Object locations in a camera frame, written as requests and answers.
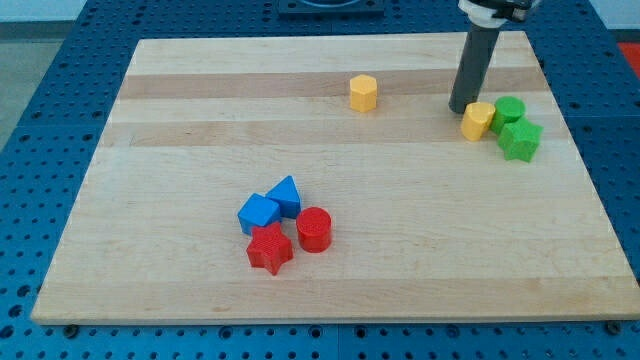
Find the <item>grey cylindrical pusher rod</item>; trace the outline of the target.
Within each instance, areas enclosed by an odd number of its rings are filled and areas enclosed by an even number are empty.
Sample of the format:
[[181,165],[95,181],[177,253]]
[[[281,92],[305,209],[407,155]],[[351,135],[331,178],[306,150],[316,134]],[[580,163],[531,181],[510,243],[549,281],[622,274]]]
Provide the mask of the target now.
[[468,104],[477,101],[499,34],[498,28],[471,24],[449,99],[454,113],[463,114]]

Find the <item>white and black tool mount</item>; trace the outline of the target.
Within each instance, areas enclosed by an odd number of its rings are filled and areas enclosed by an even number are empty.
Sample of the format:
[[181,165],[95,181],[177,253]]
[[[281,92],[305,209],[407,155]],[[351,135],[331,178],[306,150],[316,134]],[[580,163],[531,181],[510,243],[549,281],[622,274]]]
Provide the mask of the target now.
[[507,22],[524,22],[540,3],[540,0],[459,0],[458,8],[476,26],[500,28]]

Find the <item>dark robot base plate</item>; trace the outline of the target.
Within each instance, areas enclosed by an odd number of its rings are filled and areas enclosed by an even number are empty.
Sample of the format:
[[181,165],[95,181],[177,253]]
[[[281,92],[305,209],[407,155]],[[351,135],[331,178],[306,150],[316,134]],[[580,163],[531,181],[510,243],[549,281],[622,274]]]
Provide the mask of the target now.
[[339,18],[342,16],[383,16],[384,0],[277,0],[280,18]]

